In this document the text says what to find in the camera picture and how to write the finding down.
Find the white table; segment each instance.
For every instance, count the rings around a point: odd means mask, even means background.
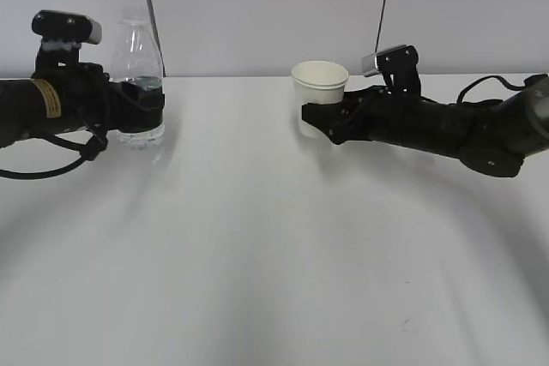
[[[287,78],[165,84],[163,153],[112,140],[64,177],[0,181],[0,364],[549,364],[549,154],[498,180],[304,138]],[[22,142],[0,166],[73,157]]]

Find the plastic water bottle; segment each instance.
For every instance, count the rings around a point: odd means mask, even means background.
[[[123,30],[112,57],[112,80],[133,83],[145,92],[158,89],[162,86],[162,57],[153,35],[148,30],[148,13],[145,9],[126,9],[120,22]],[[142,150],[160,146],[164,130],[162,123],[158,128],[148,131],[118,131],[117,137],[125,146]]]

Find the wire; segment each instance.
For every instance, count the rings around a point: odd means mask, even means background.
[[[483,81],[487,81],[489,79],[496,79],[497,81],[499,81],[502,85],[504,85],[507,89],[509,90],[512,90],[514,92],[521,92],[523,91],[524,89],[526,89],[526,86],[515,86],[515,85],[512,85],[511,83],[509,83],[508,81],[506,81],[502,76],[499,76],[499,75],[490,75],[490,76],[486,76],[486,77],[481,77],[480,79],[474,81],[473,83],[471,83],[469,86],[465,87],[459,94],[459,96],[457,97],[457,101],[456,101],[456,104],[457,105],[461,105],[463,103],[463,99],[465,98],[465,95],[473,88],[473,87],[476,87],[478,86],[480,83],[482,83]]]
[[[64,175],[65,173],[73,171],[80,165],[84,164],[84,162],[86,162],[87,160],[95,159],[98,153],[100,153],[102,150],[105,150],[106,144],[107,144],[106,134],[109,131],[109,125],[111,124],[111,115],[112,115],[111,100],[109,99],[109,93],[108,93],[108,81],[105,78],[102,78],[98,75],[89,73],[86,69],[84,69],[81,66],[75,66],[72,69],[83,74],[84,77],[87,77],[87,79],[101,93],[101,97],[103,98],[103,106],[104,106],[103,107],[103,110],[104,110],[103,124],[99,126],[98,130],[93,130],[93,131],[90,130],[94,135],[89,141],[87,141],[85,145],[82,145],[81,143],[75,143],[73,141],[66,141],[65,139],[62,139],[60,137],[57,137],[49,133],[31,131],[29,133],[29,137],[40,138],[45,141],[49,141],[50,143],[56,146],[77,151],[80,154],[80,158],[75,160],[71,164],[66,165],[65,167],[61,167],[53,171],[39,171],[39,172],[25,173],[25,172],[18,172],[18,171],[5,171],[0,169],[0,177],[4,177],[6,179],[14,179],[14,180],[40,180],[40,179],[47,179],[50,177],[61,176],[61,175]]]
[[[383,0],[383,6],[381,8],[381,15],[379,16],[379,26],[377,28],[376,50],[375,50],[376,53],[377,53],[377,48],[379,47],[379,38],[381,37],[381,27],[383,25],[383,18],[385,16],[385,5],[386,4],[387,4],[387,0]]]

